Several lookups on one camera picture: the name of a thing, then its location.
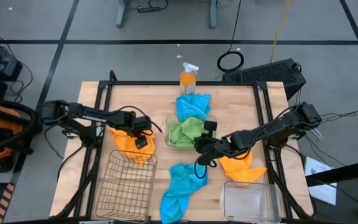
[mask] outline orange cloth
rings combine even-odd
[[[219,162],[224,169],[224,173],[237,182],[253,183],[267,170],[266,167],[250,168],[252,163],[252,152],[250,152],[243,160],[230,159],[225,156],[220,158]]]
[[[147,140],[147,145],[142,149],[136,148],[135,140],[136,138],[130,137],[125,131],[115,130],[113,128],[110,129],[112,134],[114,135],[114,143],[116,146],[124,151],[124,154],[128,157],[128,159],[134,160],[139,164],[145,164],[148,159],[150,159],[150,155],[154,154],[155,144],[154,144],[154,134],[145,135]]]

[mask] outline green towel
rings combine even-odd
[[[169,123],[170,142],[177,147],[194,147],[194,140],[204,130],[204,122],[197,118],[188,118],[185,122]]]

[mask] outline blue towel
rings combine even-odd
[[[197,174],[203,175],[205,166],[197,164]],[[190,195],[208,183],[208,175],[203,179],[196,177],[194,164],[174,165],[170,169],[171,184],[164,193],[160,205],[161,222],[163,224],[179,221],[189,205]]]
[[[180,122],[194,117],[202,121],[206,120],[211,108],[208,106],[211,100],[210,94],[182,95],[177,98],[177,115]]]

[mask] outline wire basket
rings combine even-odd
[[[105,220],[145,223],[156,169],[156,156],[120,150],[111,152],[96,216]]]

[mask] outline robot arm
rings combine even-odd
[[[96,127],[83,126],[75,118],[87,119],[106,123],[108,126],[125,131],[128,135],[137,138],[136,146],[140,149],[147,145],[144,131],[151,129],[151,120],[148,116],[136,117],[133,111],[105,112],[84,106],[79,103],[67,103],[63,100],[48,101],[40,109],[40,122],[46,125],[59,125],[67,131],[77,134],[86,146],[96,142]]]
[[[200,154],[198,164],[210,165],[213,159],[227,156],[229,158],[243,159],[248,156],[251,147],[261,139],[267,139],[273,147],[280,147],[287,143],[290,135],[299,130],[311,130],[317,128],[321,118],[313,105],[302,103],[292,106],[289,112],[278,116],[273,121],[252,129],[236,131],[221,139],[212,138],[212,131],[216,130],[216,123],[206,121],[204,128],[209,134],[203,134],[195,141],[196,151]]]

